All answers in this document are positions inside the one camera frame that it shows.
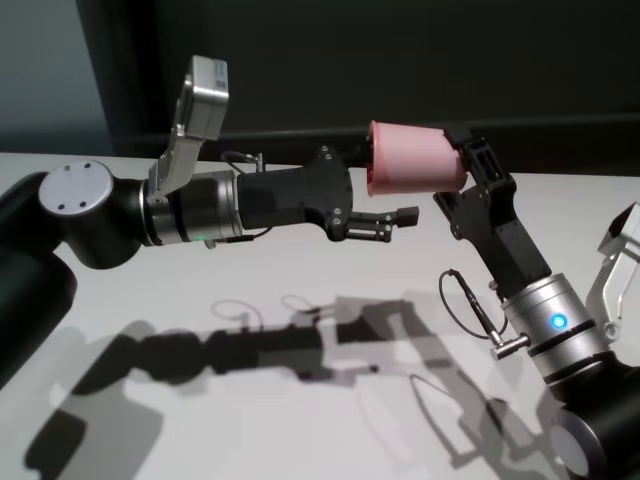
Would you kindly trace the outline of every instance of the status light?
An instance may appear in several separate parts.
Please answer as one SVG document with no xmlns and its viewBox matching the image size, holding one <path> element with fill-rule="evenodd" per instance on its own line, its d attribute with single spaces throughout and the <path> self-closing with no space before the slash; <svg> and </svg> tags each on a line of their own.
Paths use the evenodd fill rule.
<svg viewBox="0 0 640 480">
<path fill-rule="evenodd" d="M 551 326 L 555 329 L 561 330 L 566 328 L 569 324 L 569 319 L 562 313 L 554 313 L 551 315 Z"/>
</svg>

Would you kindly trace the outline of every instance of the pink cylindrical object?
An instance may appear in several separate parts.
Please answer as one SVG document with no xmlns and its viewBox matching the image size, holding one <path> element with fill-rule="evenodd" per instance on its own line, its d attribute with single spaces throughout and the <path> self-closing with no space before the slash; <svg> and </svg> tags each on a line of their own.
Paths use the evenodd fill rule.
<svg viewBox="0 0 640 480">
<path fill-rule="evenodd" d="M 369 195 L 451 192 L 467 175 L 444 131 L 371 122 L 373 161 L 367 168 Z"/>
</svg>

